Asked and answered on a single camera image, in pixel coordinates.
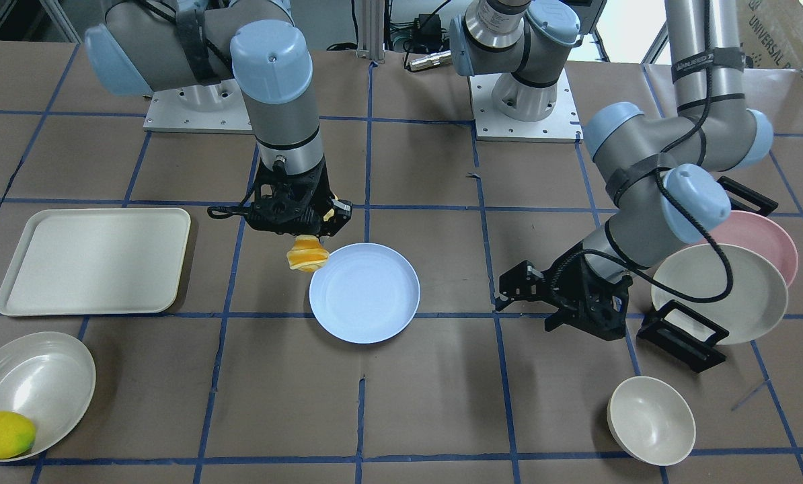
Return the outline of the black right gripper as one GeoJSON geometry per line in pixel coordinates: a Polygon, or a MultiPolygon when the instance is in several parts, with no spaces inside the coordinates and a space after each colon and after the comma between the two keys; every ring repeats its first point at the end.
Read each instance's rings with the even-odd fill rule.
{"type": "Polygon", "coordinates": [[[289,175],[281,167],[263,163],[255,188],[269,187],[268,195],[257,194],[245,213],[251,229],[278,234],[334,236],[352,218],[350,201],[335,198],[330,189],[327,163],[289,175]]]}

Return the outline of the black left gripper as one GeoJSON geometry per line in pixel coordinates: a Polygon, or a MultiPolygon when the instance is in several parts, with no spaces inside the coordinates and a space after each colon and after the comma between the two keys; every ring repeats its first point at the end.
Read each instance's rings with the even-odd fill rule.
{"type": "Polygon", "coordinates": [[[587,263],[582,248],[573,247],[540,272],[529,260],[520,261],[499,278],[494,305],[504,310],[515,301],[543,301],[556,308],[544,319],[552,331],[570,325],[598,338],[624,338],[632,277],[601,278],[587,263]]]}

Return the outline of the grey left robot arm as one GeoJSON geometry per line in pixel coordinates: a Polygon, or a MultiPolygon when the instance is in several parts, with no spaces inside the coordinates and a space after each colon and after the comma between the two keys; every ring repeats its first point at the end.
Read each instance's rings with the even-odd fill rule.
{"type": "MultiPolygon", "coordinates": [[[[537,270],[521,261],[499,278],[497,311],[515,301],[556,308],[546,330],[570,325],[610,341],[625,337],[634,278],[685,245],[709,238],[730,214],[716,172],[755,165],[771,148],[771,123],[748,108],[745,56],[733,1],[668,1],[670,68],[677,113],[651,118],[631,102],[599,110],[583,126],[587,153],[617,212],[537,270]]],[[[507,116],[534,122],[580,33],[560,1],[475,1],[450,24],[458,74],[497,74],[492,101],[507,116]]]]}

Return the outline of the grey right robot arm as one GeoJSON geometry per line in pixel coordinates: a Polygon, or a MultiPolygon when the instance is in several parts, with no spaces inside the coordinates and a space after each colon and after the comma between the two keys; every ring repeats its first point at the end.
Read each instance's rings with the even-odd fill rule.
{"type": "Polygon", "coordinates": [[[331,190],[303,33],[282,1],[181,8],[175,1],[104,1],[84,35],[94,73],[114,95],[151,95],[233,81],[260,163],[247,195],[210,206],[260,232],[334,236],[352,217],[331,190]]]}

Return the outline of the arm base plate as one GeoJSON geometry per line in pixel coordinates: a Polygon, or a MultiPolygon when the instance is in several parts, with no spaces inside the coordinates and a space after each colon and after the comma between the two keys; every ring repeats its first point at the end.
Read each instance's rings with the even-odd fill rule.
{"type": "Polygon", "coordinates": [[[545,116],[540,120],[519,120],[509,116],[509,108],[501,108],[492,92],[500,74],[469,77],[470,107],[474,114],[476,138],[482,141],[573,143],[584,140],[582,124],[570,80],[565,70],[558,82],[549,87],[540,107],[545,116]]]}
{"type": "Polygon", "coordinates": [[[235,80],[193,85],[153,94],[143,128],[180,134],[251,134],[241,89],[235,80]]]}

